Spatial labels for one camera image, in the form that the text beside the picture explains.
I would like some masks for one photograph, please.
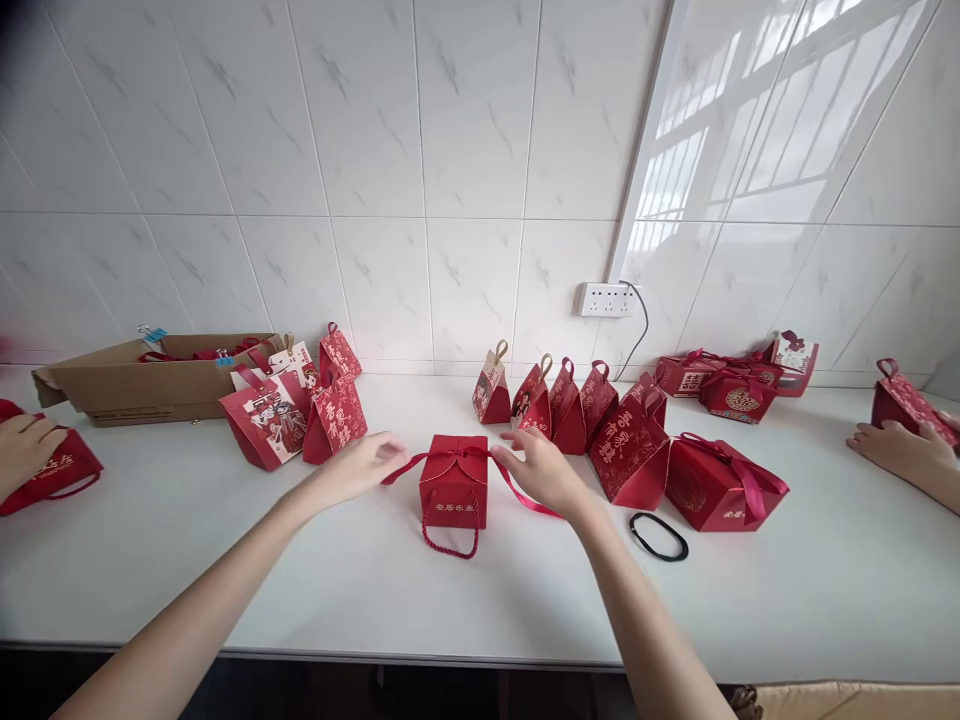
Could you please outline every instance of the open cardboard box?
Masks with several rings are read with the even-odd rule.
[[[266,357],[284,348],[274,333],[167,335],[162,345],[168,355],[189,358],[201,350],[232,350],[249,337],[270,345],[260,349]],[[230,368],[216,360],[137,362],[148,349],[142,339],[131,340],[34,370],[40,406],[69,400],[96,427],[224,417],[218,401],[234,391]],[[256,367],[248,352],[234,361]]]

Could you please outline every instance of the tile wall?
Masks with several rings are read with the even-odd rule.
[[[623,363],[602,279],[664,0],[48,0],[0,67],[0,335],[47,362],[328,320],[368,370]],[[960,338],[960,4],[692,0],[625,277],[660,354]]]

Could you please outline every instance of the power strip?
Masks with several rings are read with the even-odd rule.
[[[632,317],[637,294],[621,283],[582,283],[577,290],[580,317]]]

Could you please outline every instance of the black hair tie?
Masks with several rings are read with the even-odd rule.
[[[672,556],[671,556],[671,555],[661,555],[661,554],[658,553],[656,550],[654,550],[652,547],[650,547],[650,545],[647,543],[647,541],[644,540],[642,537],[640,537],[640,533],[637,532],[637,527],[636,527],[637,520],[639,520],[640,518],[643,518],[643,517],[648,517],[648,518],[650,518],[651,520],[656,521],[656,523],[657,523],[660,527],[662,527],[662,528],[663,528],[664,530],[666,530],[668,533],[670,533],[671,535],[673,535],[673,536],[677,539],[677,541],[679,541],[679,543],[680,543],[680,552],[679,552],[678,554],[672,555]],[[632,518],[630,518],[630,532],[632,532],[632,533],[633,533],[633,536],[634,536],[635,538],[637,538],[637,540],[640,541],[640,544],[643,545],[643,549],[644,549],[644,550],[646,550],[648,553],[650,553],[650,554],[653,555],[654,557],[660,558],[661,560],[664,560],[665,562],[680,562],[681,560],[686,560],[686,559],[687,559],[687,556],[690,554],[690,546],[687,545],[687,541],[683,539],[683,536],[682,536],[680,533],[678,533],[676,530],[674,530],[672,527],[670,527],[670,526],[666,523],[666,521],[661,520],[660,518],[658,518],[658,517],[657,517],[656,515],[654,515],[653,513],[639,512],[639,513],[637,513],[636,515],[634,515]]]

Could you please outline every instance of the white table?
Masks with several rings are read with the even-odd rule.
[[[0,368],[0,397],[36,408],[27,369]],[[364,375],[371,431],[415,451],[434,433],[481,434],[472,378]],[[698,534],[658,511],[690,557],[647,555],[611,507],[718,682],[960,680],[960,518],[844,446],[871,391],[811,389],[761,426],[671,400],[667,430],[722,437],[792,488],[757,533]],[[948,409],[955,404],[944,402]],[[106,466],[70,500],[0,519],[0,642],[114,648],[239,538],[311,466],[248,465],[225,421],[96,429],[68,404]],[[601,490],[584,458],[574,467]],[[568,525],[523,508],[494,472],[476,557],[420,536],[419,469],[310,523],[284,553],[226,654],[470,666],[618,669],[593,575]],[[465,530],[435,540],[469,547]]]

